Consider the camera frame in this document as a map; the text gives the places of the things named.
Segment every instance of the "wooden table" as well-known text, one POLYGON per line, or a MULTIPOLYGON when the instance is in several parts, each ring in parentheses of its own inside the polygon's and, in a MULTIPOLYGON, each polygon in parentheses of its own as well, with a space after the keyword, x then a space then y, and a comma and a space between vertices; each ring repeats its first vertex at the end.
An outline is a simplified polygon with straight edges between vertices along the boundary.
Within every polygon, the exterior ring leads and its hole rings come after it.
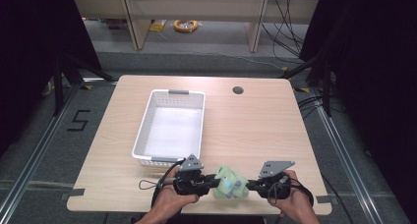
MULTIPOLYGON (((123 76, 117 84, 92 142, 67 206, 73 211, 148 212, 153 190, 139 181, 157 182, 166 169, 143 167, 131 152, 153 89, 200 90, 206 93, 202 150, 203 174, 226 164, 256 180, 266 160, 292 160, 291 169, 314 196, 327 192, 287 80, 123 76), (241 86, 242 94, 232 88, 241 86)), ((317 203, 317 214, 331 212, 330 203, 317 203)), ((256 192, 246 198, 215 199, 211 193, 183 208, 198 214, 276 214, 279 211, 256 192)))

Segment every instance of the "human hand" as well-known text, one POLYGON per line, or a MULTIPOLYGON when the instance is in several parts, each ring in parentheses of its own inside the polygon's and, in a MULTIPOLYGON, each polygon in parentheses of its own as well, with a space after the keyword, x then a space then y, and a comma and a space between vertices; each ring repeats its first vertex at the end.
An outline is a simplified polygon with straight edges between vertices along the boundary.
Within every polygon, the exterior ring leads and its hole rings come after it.
MULTIPOLYGON (((284 171, 290 178, 292 185, 300 185, 297 181, 297 175, 292 170, 284 171)), ((286 199, 270 198, 269 204, 281 210, 280 217, 288 216, 299 224, 319 223, 316 213, 309 202, 308 197, 300 190, 291 188, 291 192, 286 199)))
MULTIPOLYGON (((166 178, 173 178, 178 168, 172 169, 166 178)), ((165 185, 159 191, 153 208, 137 224, 161 224, 166 223, 184 206, 199 200, 197 195, 180 196, 172 185, 165 185)))

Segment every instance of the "plush toy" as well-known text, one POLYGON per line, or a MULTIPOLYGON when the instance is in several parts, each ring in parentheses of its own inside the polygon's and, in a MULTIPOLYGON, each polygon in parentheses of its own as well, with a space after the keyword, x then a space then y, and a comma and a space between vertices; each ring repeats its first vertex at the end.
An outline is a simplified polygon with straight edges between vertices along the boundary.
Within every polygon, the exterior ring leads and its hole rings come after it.
POLYGON ((221 179, 217 188, 213 189, 216 198, 246 197, 249 190, 246 188, 248 180, 225 165, 221 165, 215 172, 215 178, 221 179))

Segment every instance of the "white plastic basket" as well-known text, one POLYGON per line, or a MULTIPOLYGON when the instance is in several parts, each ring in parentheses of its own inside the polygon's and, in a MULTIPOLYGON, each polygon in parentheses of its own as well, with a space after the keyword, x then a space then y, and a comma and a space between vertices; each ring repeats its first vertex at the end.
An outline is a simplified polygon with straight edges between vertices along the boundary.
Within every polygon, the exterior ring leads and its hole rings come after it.
POLYGON ((155 89, 132 150, 144 166, 167 167, 194 154, 200 158, 206 95, 155 89))

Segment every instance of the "gray floor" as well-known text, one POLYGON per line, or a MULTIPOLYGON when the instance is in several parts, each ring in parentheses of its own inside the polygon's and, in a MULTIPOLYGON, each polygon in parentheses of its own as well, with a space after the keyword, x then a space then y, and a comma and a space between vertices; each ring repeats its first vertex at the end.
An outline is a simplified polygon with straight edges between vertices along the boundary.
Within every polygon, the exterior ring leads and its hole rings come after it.
MULTIPOLYGON (((132 49, 126 29, 110 30, 106 24, 97 21, 86 22, 86 27, 103 69, 115 77, 149 74, 275 78, 282 73, 283 67, 291 69, 297 66, 273 58, 272 43, 264 31, 257 53, 250 53, 243 24, 201 22, 195 32, 186 34, 174 31, 171 24, 167 23, 163 34, 151 32, 141 51, 132 49)), ((275 27, 269 24, 267 28, 273 31, 275 27)), ((294 29, 298 35, 303 36, 307 27, 294 26, 294 29)), ((282 40, 295 49, 292 41, 284 37, 282 40)), ((281 48, 276 47, 275 51, 278 57, 298 61, 281 48)), ((93 77, 88 72, 83 72, 83 75, 93 77)), ((291 83, 293 86, 305 86, 307 75, 308 70, 294 77, 291 83)), ((9 223, 129 223, 131 216, 139 215, 71 212, 66 208, 65 195, 77 180, 114 87, 114 84, 94 84, 91 90, 78 90, 9 223), (69 128, 79 127, 72 123, 78 110, 90 110, 83 115, 89 122, 82 132, 68 132, 69 128)), ((310 93, 301 92, 295 95, 297 100, 311 96, 310 93)), ((20 140, 12 144, 1 158, 0 196, 5 196, 13 181, 19 177, 40 141, 52 118, 53 103, 53 94, 39 101, 20 140)), ((348 114, 343 111, 342 103, 333 98, 331 107, 332 119, 384 222, 409 223, 373 159, 364 154, 365 145, 348 114)), ((321 171, 341 196, 354 223, 367 223, 368 219, 345 175, 318 111, 309 114, 310 111, 303 110, 302 115, 306 117, 305 126, 321 171)), ((329 195, 334 197, 334 192, 327 188, 329 195)), ((266 217, 266 220, 273 223, 274 218, 266 217)), ((339 201, 334 202, 332 213, 320 216, 320 220, 322 223, 349 223, 339 201)), ((279 223, 291 221, 282 219, 279 223)))

